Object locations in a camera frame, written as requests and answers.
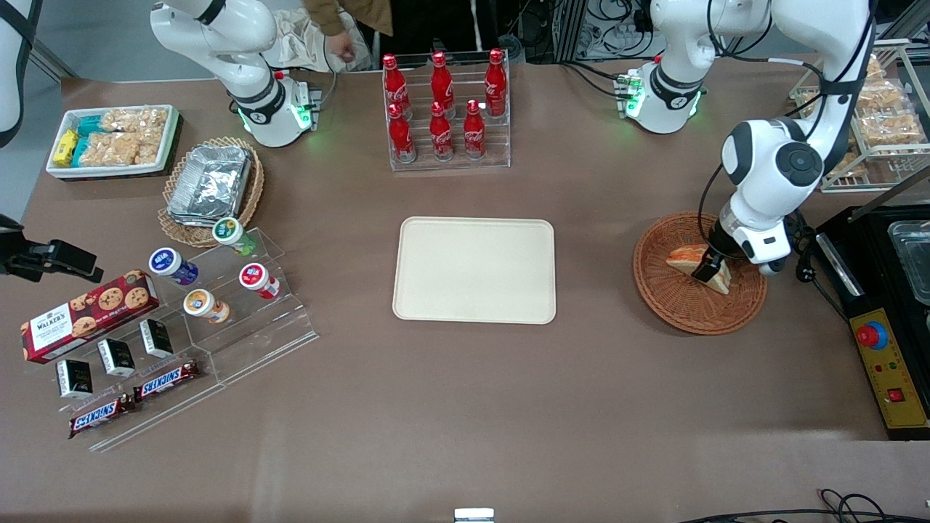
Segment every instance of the round wicker basket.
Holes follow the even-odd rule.
[[[255,209],[259,206],[261,189],[265,184],[265,169],[261,165],[258,153],[255,152],[255,148],[238,138],[213,138],[200,145],[215,145],[218,147],[235,145],[247,149],[252,153],[252,167],[248,174],[248,185],[246,187],[246,193],[243,194],[242,197],[239,216],[236,217],[239,222],[243,224],[243,227],[245,227],[252,219],[252,215],[255,214]],[[169,176],[168,180],[165,182],[165,190],[162,191],[162,195],[165,197],[166,204],[171,199],[171,195],[174,194],[175,187],[178,185],[178,177],[182,170],[184,170],[184,165],[187,164],[187,158],[190,155],[191,152],[188,151],[187,154],[181,158],[171,171],[171,176]],[[217,245],[217,241],[213,239],[213,232],[209,227],[191,227],[176,223],[168,216],[167,208],[162,208],[158,211],[158,221],[162,224],[162,231],[165,231],[165,234],[168,235],[169,238],[179,241],[180,243],[198,248],[210,248]]]
[[[702,216],[709,233],[715,216]],[[732,282],[721,294],[683,275],[665,260],[687,244],[702,244],[698,214],[681,212],[653,223],[636,244],[633,276],[640,295],[660,318],[694,334],[728,334],[741,329],[759,314],[768,289],[758,267],[744,260],[727,260]]]

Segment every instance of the plastic tray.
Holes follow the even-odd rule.
[[[555,318],[555,232],[544,220],[408,218],[394,279],[401,319],[523,323]]]
[[[914,298],[930,305],[930,221],[896,221],[888,227]]]
[[[99,168],[60,168],[52,163],[52,155],[58,146],[61,137],[69,128],[77,128],[77,123],[85,116],[103,115],[111,109],[132,109],[141,110],[145,107],[157,107],[168,111],[168,118],[165,121],[165,131],[162,133],[162,141],[158,145],[158,155],[155,157],[153,164],[140,164],[134,166],[118,167],[99,167]],[[114,178],[120,176],[136,176],[150,172],[158,172],[165,168],[168,157],[171,152],[171,143],[174,139],[175,128],[178,126],[178,110],[172,105],[131,105],[124,107],[99,107],[96,109],[74,109],[68,111],[61,118],[58,133],[55,134],[55,141],[52,142],[51,151],[48,153],[46,161],[46,171],[48,174],[62,180],[68,179],[93,179],[93,178]]]

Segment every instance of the red bottle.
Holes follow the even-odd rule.
[[[485,121],[481,119],[478,100],[468,101],[468,116],[465,116],[465,155],[470,160],[485,157]]]
[[[432,120],[430,121],[430,135],[432,135],[432,151],[436,153],[436,159],[440,162],[447,162],[452,159],[454,153],[452,148],[452,127],[445,118],[443,104],[434,101],[431,107]]]
[[[507,113],[507,74],[504,73],[504,51],[491,49],[491,65],[485,73],[487,115],[500,118]]]
[[[403,115],[400,105],[392,103],[388,106],[388,116],[391,117],[388,131],[394,145],[394,156],[402,164],[412,164],[417,159],[417,149],[410,136],[410,124],[401,117]]]
[[[384,55],[381,59],[384,63],[384,91],[388,94],[388,103],[396,103],[404,118],[409,120],[413,117],[413,108],[410,107],[410,97],[406,92],[406,79],[404,75],[397,70],[397,58],[392,54]]]
[[[445,67],[445,53],[435,51],[432,53],[432,99],[443,104],[445,117],[452,119],[456,117],[456,95],[452,90],[452,74],[449,68]]]

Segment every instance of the snickers logo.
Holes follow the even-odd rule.
[[[93,409],[87,414],[74,420],[74,427],[72,427],[72,431],[77,432],[82,428],[90,426],[96,422],[106,420],[107,418],[113,416],[115,412],[116,400],[104,405],[103,407]]]
[[[170,385],[173,382],[176,382],[180,379],[180,367],[177,369],[168,372],[168,374],[163,374],[154,380],[145,383],[142,385],[141,397],[148,396],[151,393],[158,392],[158,389],[161,389],[167,385]]]

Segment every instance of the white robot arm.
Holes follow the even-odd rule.
[[[791,254],[784,217],[804,202],[846,151],[850,117],[874,39],[869,2],[653,0],[651,12],[668,46],[661,62],[631,71],[641,85],[627,106],[627,116],[656,133],[678,130],[691,114],[717,55],[710,27],[722,35],[759,33],[771,16],[781,32],[824,59],[822,97],[810,115],[741,122],[724,142],[723,169],[737,191],[714,224],[705,263],[694,276],[710,279],[723,256],[739,253],[771,274]]]
[[[277,36],[274,16],[260,0],[169,0],[155,4],[150,19],[163,46],[226,86],[259,143],[288,145],[311,128],[307,84],[275,77],[259,54]]]

